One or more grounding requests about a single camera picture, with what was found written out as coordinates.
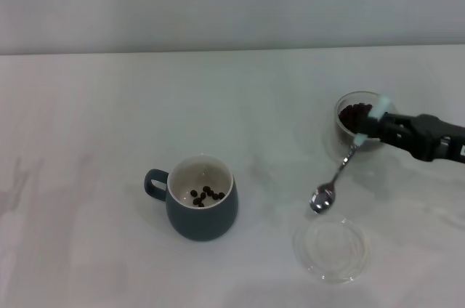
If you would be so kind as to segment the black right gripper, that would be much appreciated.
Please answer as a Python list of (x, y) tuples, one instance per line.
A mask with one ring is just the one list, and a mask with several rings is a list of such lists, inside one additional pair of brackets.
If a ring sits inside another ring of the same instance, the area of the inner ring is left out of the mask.
[(443, 159), (464, 162), (464, 127), (446, 123), (433, 115), (413, 117), (385, 113), (379, 120), (366, 118), (363, 121), (363, 133), (384, 144), (409, 151), (420, 161)]

